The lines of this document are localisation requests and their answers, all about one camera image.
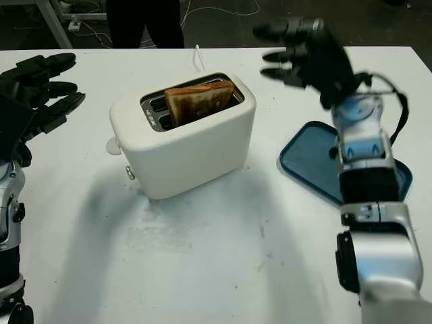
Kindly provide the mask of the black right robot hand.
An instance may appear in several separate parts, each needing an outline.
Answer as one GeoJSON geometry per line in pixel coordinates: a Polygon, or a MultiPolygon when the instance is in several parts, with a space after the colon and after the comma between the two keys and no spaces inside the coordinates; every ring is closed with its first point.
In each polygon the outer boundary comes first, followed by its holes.
{"type": "Polygon", "coordinates": [[[319,92],[325,110],[341,104],[359,87],[344,48],[321,18],[289,18],[255,26],[252,32],[258,39],[286,47],[263,55],[264,61],[292,65],[289,69],[266,67],[261,75],[287,86],[313,87],[319,92]]]}

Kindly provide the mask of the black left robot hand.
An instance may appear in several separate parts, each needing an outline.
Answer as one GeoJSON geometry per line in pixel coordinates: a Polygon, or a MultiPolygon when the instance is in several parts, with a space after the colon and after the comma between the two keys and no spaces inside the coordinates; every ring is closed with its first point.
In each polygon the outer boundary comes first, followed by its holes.
{"type": "Polygon", "coordinates": [[[37,55],[1,73],[1,160],[31,164],[26,143],[67,121],[86,95],[72,82],[53,81],[76,64],[73,53],[37,55]]]}

